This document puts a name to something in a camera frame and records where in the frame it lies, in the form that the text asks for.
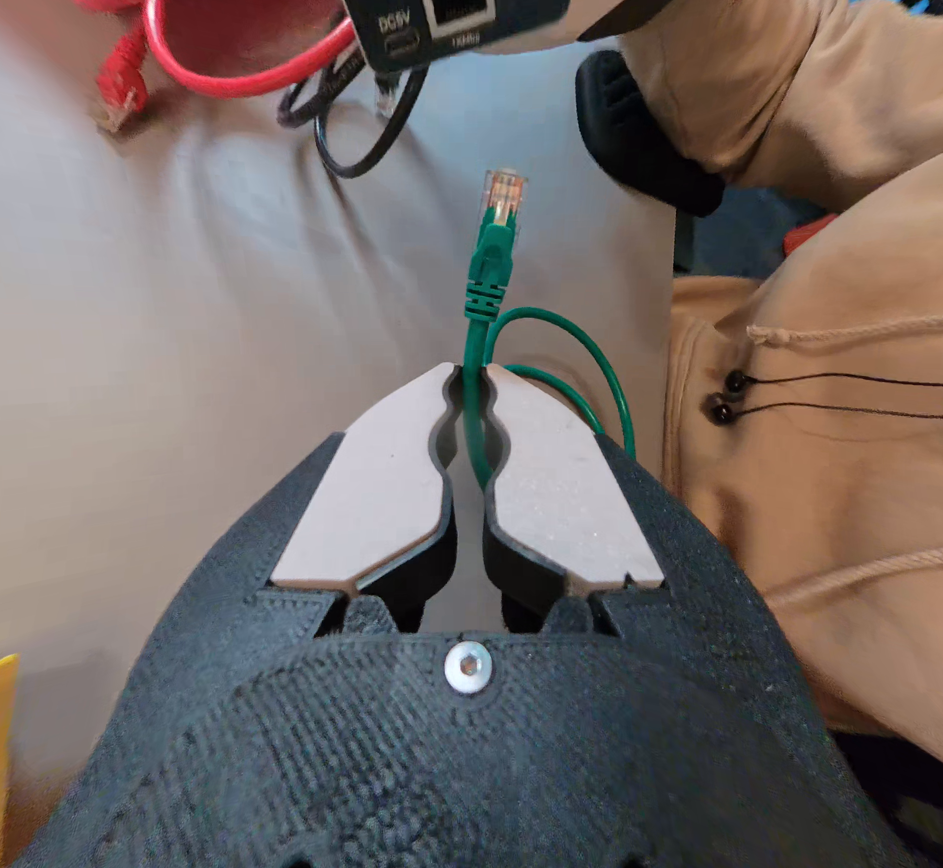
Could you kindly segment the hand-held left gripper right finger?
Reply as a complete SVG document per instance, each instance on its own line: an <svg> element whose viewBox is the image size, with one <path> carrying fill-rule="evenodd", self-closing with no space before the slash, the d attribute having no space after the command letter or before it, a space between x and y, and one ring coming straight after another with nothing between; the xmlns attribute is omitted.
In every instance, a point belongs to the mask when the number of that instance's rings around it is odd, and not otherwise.
<svg viewBox="0 0 943 868"><path fill-rule="evenodd" d="M508 596L587 596L665 575L588 424L530 382L486 368L500 458L486 493L489 578Z"/></svg>

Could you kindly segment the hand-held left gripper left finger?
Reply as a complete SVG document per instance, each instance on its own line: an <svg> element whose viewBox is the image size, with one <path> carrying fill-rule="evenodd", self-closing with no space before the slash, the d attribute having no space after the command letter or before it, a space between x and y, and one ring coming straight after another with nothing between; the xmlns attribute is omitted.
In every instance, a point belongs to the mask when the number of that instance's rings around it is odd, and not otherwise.
<svg viewBox="0 0 943 868"><path fill-rule="evenodd" d="M342 433L273 573L284 589L356 595L448 526L456 453L451 362L372 405Z"/></svg>

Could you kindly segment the yellow plastic bin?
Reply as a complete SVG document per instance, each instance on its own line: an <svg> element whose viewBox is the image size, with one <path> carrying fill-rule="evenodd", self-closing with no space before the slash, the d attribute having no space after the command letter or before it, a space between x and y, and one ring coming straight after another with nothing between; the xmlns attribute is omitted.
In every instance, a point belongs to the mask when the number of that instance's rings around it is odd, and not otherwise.
<svg viewBox="0 0 943 868"><path fill-rule="evenodd" d="M1 659L1 829L4 828L6 818L9 730L14 712L19 663L20 656L17 654L7 655Z"/></svg>

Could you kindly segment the person's right forearm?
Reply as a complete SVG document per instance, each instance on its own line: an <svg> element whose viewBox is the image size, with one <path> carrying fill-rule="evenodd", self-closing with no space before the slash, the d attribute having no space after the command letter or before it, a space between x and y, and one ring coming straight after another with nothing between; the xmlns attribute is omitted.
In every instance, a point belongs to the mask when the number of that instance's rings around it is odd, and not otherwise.
<svg viewBox="0 0 943 868"><path fill-rule="evenodd" d="M888 0L672 0L619 49L674 147L832 211L941 195L941 18Z"/></svg>

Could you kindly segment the black earphones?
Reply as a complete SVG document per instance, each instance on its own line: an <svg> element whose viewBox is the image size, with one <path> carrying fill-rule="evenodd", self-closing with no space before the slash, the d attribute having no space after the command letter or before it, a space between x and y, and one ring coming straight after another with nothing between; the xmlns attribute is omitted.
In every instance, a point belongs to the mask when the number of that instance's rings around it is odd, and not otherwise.
<svg viewBox="0 0 943 868"><path fill-rule="evenodd" d="M822 413L866 415L940 422L942 414L915 413L883 407L839 405L834 403L811 403L808 401L775 401L746 406L749 391L757 387L784 386L811 380L854 380L898 388L920 388L940 390L942 383L931 380L904 380L867 375L847 371L820 371L780 378L758 378L739 368L732 369L724 378L723 388L708 394L701 403L701 411L715 426L733 426L739 419L778 410L810 410Z"/></svg>

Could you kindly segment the beige hoodie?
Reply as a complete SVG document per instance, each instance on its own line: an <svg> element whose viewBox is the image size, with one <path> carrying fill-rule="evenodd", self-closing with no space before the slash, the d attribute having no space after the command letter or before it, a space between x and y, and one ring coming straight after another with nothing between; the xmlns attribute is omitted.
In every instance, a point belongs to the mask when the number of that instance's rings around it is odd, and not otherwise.
<svg viewBox="0 0 943 868"><path fill-rule="evenodd" d="M734 368L941 382L941 195L909 171L792 252L765 282L675 281L663 482L729 548L780 623L830 724L941 759L941 421L778 410L715 426ZM941 414L941 389L854 380L757 387Z"/></svg>

